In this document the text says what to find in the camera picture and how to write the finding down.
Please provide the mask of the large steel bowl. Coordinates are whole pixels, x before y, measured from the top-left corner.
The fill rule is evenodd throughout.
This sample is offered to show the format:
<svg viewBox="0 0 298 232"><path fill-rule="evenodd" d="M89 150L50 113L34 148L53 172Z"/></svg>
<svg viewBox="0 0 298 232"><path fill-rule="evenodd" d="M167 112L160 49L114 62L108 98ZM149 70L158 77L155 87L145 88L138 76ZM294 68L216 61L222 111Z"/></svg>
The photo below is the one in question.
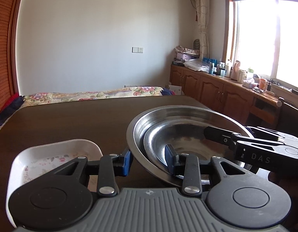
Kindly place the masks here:
<svg viewBox="0 0 298 232"><path fill-rule="evenodd" d="M174 186L181 186L183 176L172 176L165 160L165 146L170 144L178 154L194 154L200 160L224 157L247 170L251 165L235 160L227 145L210 141L204 129L213 126L252 135L239 122L209 109L171 105L149 109L137 115L128 125L127 145L134 158L153 176Z"/></svg>

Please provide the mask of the wooden cabinet row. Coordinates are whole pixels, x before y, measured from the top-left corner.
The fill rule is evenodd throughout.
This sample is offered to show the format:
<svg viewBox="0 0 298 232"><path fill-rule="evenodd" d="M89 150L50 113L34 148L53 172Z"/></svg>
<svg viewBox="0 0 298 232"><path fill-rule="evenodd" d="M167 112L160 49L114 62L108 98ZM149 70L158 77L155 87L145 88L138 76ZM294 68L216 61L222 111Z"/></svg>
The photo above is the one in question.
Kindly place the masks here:
<svg viewBox="0 0 298 232"><path fill-rule="evenodd" d="M278 98L243 87L229 78L171 65L171 85L209 109L222 113L243 125L275 129L280 108Z"/></svg>

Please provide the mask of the small steel bowl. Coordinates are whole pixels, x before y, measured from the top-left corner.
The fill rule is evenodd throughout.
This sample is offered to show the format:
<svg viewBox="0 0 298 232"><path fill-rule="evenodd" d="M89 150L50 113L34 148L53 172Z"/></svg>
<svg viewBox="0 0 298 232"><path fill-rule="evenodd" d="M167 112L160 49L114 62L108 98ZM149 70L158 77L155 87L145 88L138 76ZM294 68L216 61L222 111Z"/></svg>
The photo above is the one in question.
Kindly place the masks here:
<svg viewBox="0 0 298 232"><path fill-rule="evenodd" d="M246 135L242 128L231 122L214 124L191 119L163 120L150 127L144 134L143 145L148 159L163 172L168 173L164 150L167 144L171 144L178 154L194 154L200 160L221 156L243 168L245 164L236 161L234 154L226 145L204 137L204 129L207 126Z"/></svg>

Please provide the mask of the floral bed quilt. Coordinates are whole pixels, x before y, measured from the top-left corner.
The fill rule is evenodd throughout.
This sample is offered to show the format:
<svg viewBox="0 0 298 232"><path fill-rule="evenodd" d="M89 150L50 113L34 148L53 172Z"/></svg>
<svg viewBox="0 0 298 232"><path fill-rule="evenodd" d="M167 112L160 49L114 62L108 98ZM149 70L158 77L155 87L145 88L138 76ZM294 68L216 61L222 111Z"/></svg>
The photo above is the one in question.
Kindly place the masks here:
<svg viewBox="0 0 298 232"><path fill-rule="evenodd" d="M109 98L125 97L148 97L175 95L169 89L152 86L124 87L121 89L96 92L75 92L75 93L35 93L24 97L23 107L37 106L44 104L66 103L76 101L103 100Z"/></svg>

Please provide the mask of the left floral square plate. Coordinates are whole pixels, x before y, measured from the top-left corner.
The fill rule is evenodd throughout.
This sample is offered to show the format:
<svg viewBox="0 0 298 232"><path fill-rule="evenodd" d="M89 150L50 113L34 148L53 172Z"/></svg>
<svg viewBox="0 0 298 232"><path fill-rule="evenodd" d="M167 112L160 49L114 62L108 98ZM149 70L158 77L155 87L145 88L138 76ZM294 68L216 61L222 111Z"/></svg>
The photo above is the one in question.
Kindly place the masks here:
<svg viewBox="0 0 298 232"><path fill-rule="evenodd" d="M99 146L86 139L39 145L20 152L12 162L7 187L6 214L10 224L16 227L8 202L17 188L77 157L87 157L88 161L97 161L102 156Z"/></svg>

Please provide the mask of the stack of books and papers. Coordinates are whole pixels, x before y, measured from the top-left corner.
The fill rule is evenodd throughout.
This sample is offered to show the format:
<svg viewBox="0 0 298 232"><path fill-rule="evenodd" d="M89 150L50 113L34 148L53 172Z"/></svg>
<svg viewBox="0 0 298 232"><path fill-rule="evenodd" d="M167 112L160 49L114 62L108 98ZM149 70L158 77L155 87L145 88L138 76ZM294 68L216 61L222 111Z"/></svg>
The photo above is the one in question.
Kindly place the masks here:
<svg viewBox="0 0 298 232"><path fill-rule="evenodd" d="M174 48L175 57L172 64L177 66L184 66L184 63L189 60L199 59L200 57L200 41L196 39L193 42L193 49L189 49L183 46L177 46Z"/></svg>

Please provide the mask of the dark blue folded cloth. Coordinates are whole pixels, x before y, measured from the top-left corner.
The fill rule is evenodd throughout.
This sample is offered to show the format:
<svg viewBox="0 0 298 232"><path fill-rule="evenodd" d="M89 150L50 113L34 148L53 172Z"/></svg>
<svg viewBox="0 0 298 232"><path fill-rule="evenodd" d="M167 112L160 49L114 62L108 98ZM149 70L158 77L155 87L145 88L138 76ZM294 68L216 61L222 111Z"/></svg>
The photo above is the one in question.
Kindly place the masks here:
<svg viewBox="0 0 298 232"><path fill-rule="evenodd" d="M24 103L24 97L19 96L15 98L7 107L0 113L0 127L10 118Z"/></svg>

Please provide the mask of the red folded cloth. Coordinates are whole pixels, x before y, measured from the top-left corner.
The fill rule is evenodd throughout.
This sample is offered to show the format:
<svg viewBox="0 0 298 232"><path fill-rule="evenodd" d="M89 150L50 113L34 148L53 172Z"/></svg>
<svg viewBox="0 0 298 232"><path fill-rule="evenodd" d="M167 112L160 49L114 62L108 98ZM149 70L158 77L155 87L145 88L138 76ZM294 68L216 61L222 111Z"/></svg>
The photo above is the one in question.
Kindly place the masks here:
<svg viewBox="0 0 298 232"><path fill-rule="evenodd" d="M2 106L0 112L2 112L6 107L8 107L15 99L17 99L19 97L19 93L15 93L13 94L11 97L9 97L7 99L7 101L4 103L4 105Z"/></svg>

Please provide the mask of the patterned curtain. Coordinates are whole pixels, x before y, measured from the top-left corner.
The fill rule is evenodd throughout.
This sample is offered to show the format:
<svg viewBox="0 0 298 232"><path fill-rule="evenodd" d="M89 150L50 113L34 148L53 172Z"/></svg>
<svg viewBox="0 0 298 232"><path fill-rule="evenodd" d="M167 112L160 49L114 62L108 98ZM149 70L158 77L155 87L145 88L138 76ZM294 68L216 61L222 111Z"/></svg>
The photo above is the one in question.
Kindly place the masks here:
<svg viewBox="0 0 298 232"><path fill-rule="evenodd" d="M200 42L200 58L209 57L208 24L210 0L195 0Z"/></svg>

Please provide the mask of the wooden headboard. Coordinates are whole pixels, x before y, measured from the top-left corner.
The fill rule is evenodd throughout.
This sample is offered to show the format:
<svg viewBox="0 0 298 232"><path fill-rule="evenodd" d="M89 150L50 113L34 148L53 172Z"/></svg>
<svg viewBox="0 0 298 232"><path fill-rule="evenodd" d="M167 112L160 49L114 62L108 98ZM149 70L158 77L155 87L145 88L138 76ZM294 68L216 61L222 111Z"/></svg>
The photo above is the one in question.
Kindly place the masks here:
<svg viewBox="0 0 298 232"><path fill-rule="evenodd" d="M18 93L15 37L21 0L0 0L0 111Z"/></svg>

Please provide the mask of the white wall switch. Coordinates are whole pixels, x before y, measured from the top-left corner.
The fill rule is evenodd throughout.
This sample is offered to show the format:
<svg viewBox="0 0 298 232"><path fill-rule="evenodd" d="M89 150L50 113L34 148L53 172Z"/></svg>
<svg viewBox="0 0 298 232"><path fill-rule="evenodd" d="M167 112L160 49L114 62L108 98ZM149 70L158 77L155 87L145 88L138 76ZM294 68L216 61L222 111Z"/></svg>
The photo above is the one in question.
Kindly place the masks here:
<svg viewBox="0 0 298 232"><path fill-rule="evenodd" d="M132 53L144 53L143 47L132 47Z"/></svg>

